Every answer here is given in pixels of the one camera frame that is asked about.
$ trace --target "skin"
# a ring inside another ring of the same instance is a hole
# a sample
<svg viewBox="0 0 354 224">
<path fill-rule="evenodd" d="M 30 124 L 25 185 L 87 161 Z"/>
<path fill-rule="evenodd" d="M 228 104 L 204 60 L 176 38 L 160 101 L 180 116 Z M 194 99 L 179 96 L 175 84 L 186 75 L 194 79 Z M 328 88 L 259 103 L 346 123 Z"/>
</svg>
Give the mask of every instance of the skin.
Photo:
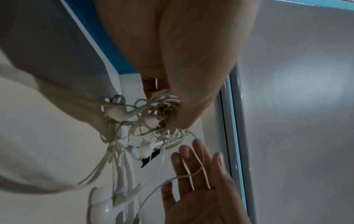
<svg viewBox="0 0 354 224">
<path fill-rule="evenodd" d="M 192 182 L 189 178 L 178 179 L 181 197 L 178 202 L 173 197 L 171 182 L 162 187 L 165 224 L 251 224 L 236 185 L 225 169 L 222 154 L 216 153 L 212 157 L 199 140 L 193 142 L 193 148 L 200 160 L 204 151 L 206 177 L 200 172 L 192 177 Z M 177 176 L 187 174 L 182 160 L 191 173 L 200 168 L 195 154 L 183 145 L 179 153 L 171 156 Z"/>
<path fill-rule="evenodd" d="M 213 103 L 234 67 L 258 1 L 94 2 L 108 36 L 140 72 L 146 97 L 171 89 L 181 100 L 166 127 L 186 129 Z"/>
</svg>

